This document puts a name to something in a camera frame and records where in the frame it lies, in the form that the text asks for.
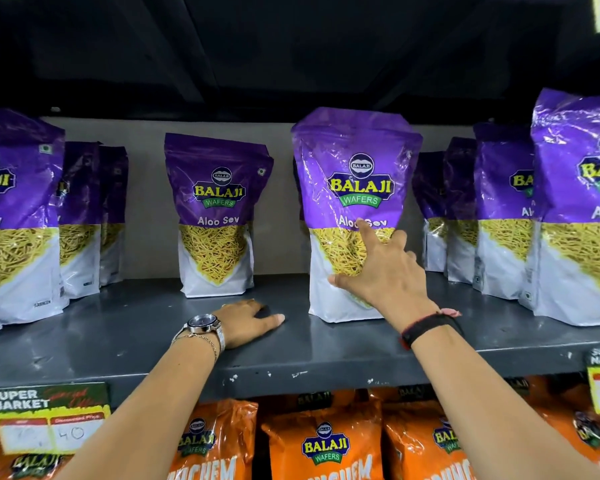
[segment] store shelf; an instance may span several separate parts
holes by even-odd
[[[580,371],[600,327],[533,317],[430,273],[429,292],[461,310],[466,338],[503,376]],[[190,316],[241,297],[186,299],[179,280],[131,280],[72,303],[63,315],[0,332],[0,387],[106,381],[117,406]],[[382,320],[327,324],[308,315],[306,275],[258,276],[245,297],[284,313],[278,330],[220,358],[204,399],[426,382],[411,352]]]

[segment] gray wall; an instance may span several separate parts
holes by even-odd
[[[272,175],[256,206],[254,253],[256,274],[301,273],[304,236],[298,226],[293,150],[288,123],[180,123],[164,121],[46,118],[64,128],[67,140],[101,141],[126,146],[129,154],[126,278],[178,277],[178,216],[164,167],[164,134],[195,134],[263,143],[275,160]],[[444,150],[452,136],[473,136],[470,127],[416,126],[423,151]],[[422,250],[422,216],[409,195],[400,228],[409,234],[408,248]]]

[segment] black wristband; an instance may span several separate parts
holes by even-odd
[[[451,318],[449,315],[436,313],[434,315],[424,317],[422,320],[418,320],[416,323],[412,323],[407,328],[405,328],[402,332],[402,341],[404,342],[404,345],[410,349],[413,343],[421,335],[428,332],[432,328],[436,328],[442,325],[451,326],[456,332],[460,334],[461,337],[464,337],[462,327],[460,327],[460,324],[456,322],[455,319]]]

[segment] silver watch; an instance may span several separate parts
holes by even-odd
[[[210,313],[196,315],[182,326],[179,332],[176,333],[171,343],[174,343],[178,338],[178,335],[183,331],[188,331],[190,337],[193,335],[204,335],[212,331],[216,332],[218,341],[220,341],[220,354],[224,352],[224,333],[222,331],[222,323],[215,315]]]

